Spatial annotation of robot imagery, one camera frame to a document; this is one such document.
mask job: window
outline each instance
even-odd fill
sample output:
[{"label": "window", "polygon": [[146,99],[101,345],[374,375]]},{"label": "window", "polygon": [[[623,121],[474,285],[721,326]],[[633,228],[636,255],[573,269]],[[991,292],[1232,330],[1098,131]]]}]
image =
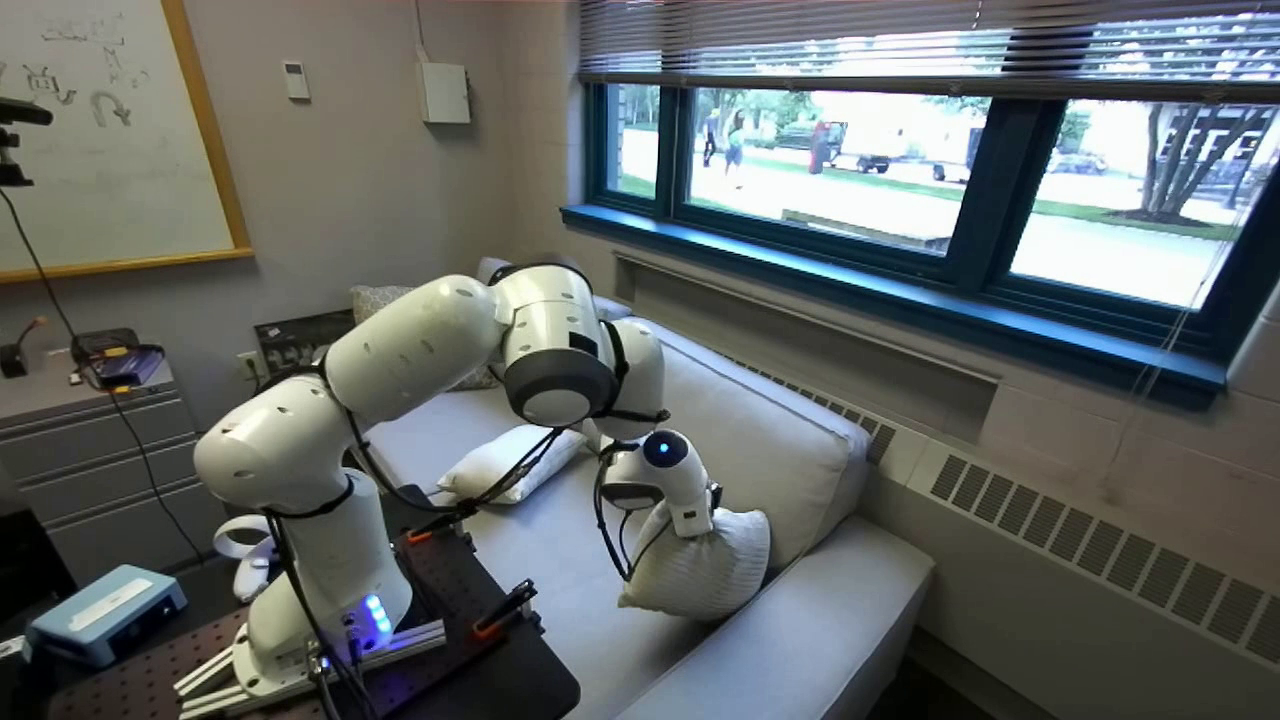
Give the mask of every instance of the window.
[{"label": "window", "polygon": [[1207,402],[1280,272],[1271,36],[1250,0],[582,0],[586,202]]}]

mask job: window frame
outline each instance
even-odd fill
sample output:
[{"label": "window frame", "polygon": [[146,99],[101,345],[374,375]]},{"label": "window frame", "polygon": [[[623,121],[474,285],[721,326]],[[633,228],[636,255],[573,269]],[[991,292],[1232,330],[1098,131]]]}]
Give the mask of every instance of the window frame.
[{"label": "window frame", "polygon": [[[1210,399],[1227,382],[1232,354],[1242,348],[1246,326],[1260,321],[1277,286],[1280,244],[1269,244],[1269,234],[1280,232],[1280,168],[1269,174],[1199,312],[1013,274],[1013,255],[1021,247],[1039,178],[1047,171],[1067,99],[991,97],[949,255],[897,250],[848,234],[693,206],[693,92],[698,89],[717,83],[658,89],[654,201],[636,202],[633,196],[608,192],[600,184],[600,121],[608,103],[608,83],[582,83],[586,206],[569,206],[565,221],[611,232],[620,239],[638,239],[653,250],[677,250],[769,285],[789,285],[844,306],[873,306],[881,316],[913,321],[920,326],[977,341],[979,348],[995,351],[1014,351],[1021,361],[1063,367],[1070,375],[1091,375],[1123,392],[1145,386],[1145,397],[1178,408],[1210,408]],[[789,260],[759,255],[728,260],[724,244],[739,244],[744,250],[759,247],[764,255],[784,250],[799,263],[813,260],[814,272],[794,272],[784,269]],[[840,278],[840,272],[868,274],[868,285],[848,292],[848,278]],[[940,306],[920,312],[917,300],[899,300],[897,292],[873,292],[876,278],[936,292]],[[953,326],[955,312],[949,312],[942,302],[962,302],[962,326]]]}]

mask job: wall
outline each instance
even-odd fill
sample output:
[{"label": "wall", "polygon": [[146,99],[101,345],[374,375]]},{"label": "wall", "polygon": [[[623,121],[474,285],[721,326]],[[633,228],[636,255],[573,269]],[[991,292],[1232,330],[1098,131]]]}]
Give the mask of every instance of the wall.
[{"label": "wall", "polygon": [[[504,247],[500,6],[424,0],[420,14],[426,52],[469,62],[473,126],[420,123],[413,0],[189,0],[254,260],[58,278],[72,325],[128,325],[162,345],[208,423],[249,397],[237,351],[254,345],[254,321],[326,312],[350,285],[413,285]],[[306,68],[302,107],[282,99],[282,57]],[[0,330],[37,312],[46,312],[37,285],[0,286]]]},{"label": "wall", "polygon": [[[899,429],[923,430],[968,453],[991,473],[1014,475],[1039,497],[1054,497],[1102,525],[1147,536],[1158,549],[1182,551],[1196,565],[1234,574],[1260,604],[1246,604],[1242,622],[1260,630],[1271,661],[1222,649],[1203,628],[1132,604],[1102,582],[1063,572],[1047,551],[1023,551],[998,531],[968,526],[949,508],[887,475],[876,492],[876,520],[899,526],[942,561],[940,590],[929,609],[929,628],[942,643],[970,654],[1014,692],[1063,714],[1141,714],[1141,707],[1210,707],[1232,694],[1234,714],[1260,694],[1280,692],[1280,306],[1260,321],[1246,351],[1234,365],[1232,392],[1199,416],[1150,408],[1123,392],[1091,386],[1054,372],[1027,367],[940,335],[920,335],[858,312],[807,302],[784,286],[733,286],[733,278],[667,263],[647,250],[633,260],[696,274],[685,292],[620,272],[617,244],[569,232],[557,221],[565,201],[579,192],[579,103],[573,78],[575,14],[569,0],[524,6],[512,52],[549,52],[557,62],[530,62],[519,78],[519,107],[565,112],[541,115],[519,135],[514,214],[524,222],[519,250],[565,250],[579,260],[605,286],[623,286],[645,312],[665,312],[693,335],[728,351],[821,382],[848,402],[858,402]],[[807,316],[821,330],[776,335],[780,321],[759,325],[759,302],[784,316]],[[890,365],[858,365],[840,351],[844,341],[890,348],[906,365],[890,379]],[[920,402],[920,365],[959,367],[962,397],[970,379],[988,379],[988,397],[959,411]]]}]

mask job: window sill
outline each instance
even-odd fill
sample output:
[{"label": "window sill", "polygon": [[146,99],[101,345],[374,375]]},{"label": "window sill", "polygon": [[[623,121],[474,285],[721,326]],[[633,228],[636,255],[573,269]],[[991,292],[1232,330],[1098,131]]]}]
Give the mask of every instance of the window sill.
[{"label": "window sill", "polygon": [[752,247],[717,232],[658,222],[605,202],[575,202],[561,214],[569,228],[600,232],[693,263],[710,263],[721,272],[735,272],[759,285],[780,285],[827,302],[968,341],[1121,392],[1150,382],[1147,397],[1170,408],[1203,411],[1227,386],[1227,367],[1210,361],[1164,351],[1106,330],[1089,330],[1031,312],[1013,312],[970,294],[868,274],[790,250]]}]

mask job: couch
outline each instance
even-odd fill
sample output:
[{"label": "couch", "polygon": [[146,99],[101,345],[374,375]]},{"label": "couch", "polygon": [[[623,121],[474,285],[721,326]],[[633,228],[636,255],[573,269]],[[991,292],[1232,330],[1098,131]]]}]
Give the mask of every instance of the couch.
[{"label": "couch", "polygon": [[[620,609],[593,514],[597,454],[512,508],[469,520],[483,567],[537,579],[543,640],[579,680],[573,714],[868,714],[897,677],[931,561],[857,513],[873,479],[851,421],[654,326],[667,411],[724,486],[772,520],[769,582],[728,620]],[[500,386],[461,386],[367,430],[392,482],[435,486],[461,454],[512,429]]]}]

